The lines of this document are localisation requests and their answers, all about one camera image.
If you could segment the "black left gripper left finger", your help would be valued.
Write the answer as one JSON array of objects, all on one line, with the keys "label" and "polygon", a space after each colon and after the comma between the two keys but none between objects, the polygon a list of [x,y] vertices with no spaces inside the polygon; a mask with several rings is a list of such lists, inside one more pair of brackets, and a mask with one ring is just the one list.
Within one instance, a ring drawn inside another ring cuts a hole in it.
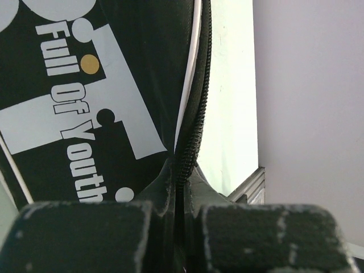
[{"label": "black left gripper left finger", "polygon": [[1,248],[1,271],[177,272],[172,169],[166,160],[130,202],[25,206]]}]

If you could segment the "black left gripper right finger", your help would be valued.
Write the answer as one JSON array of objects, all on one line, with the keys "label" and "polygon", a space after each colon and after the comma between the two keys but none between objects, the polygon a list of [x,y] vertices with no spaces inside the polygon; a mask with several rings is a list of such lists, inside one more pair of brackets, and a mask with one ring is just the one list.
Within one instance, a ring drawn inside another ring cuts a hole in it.
[{"label": "black left gripper right finger", "polygon": [[359,272],[334,217],[315,205],[250,205],[194,169],[184,186],[188,272]]}]

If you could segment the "black sport racket cover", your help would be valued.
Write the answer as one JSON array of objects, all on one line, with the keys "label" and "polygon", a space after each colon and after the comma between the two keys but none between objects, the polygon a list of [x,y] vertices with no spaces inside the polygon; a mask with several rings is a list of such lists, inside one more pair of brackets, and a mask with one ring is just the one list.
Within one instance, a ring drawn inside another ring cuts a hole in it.
[{"label": "black sport racket cover", "polygon": [[200,123],[209,1],[2,1],[1,183],[17,209],[128,202]]}]

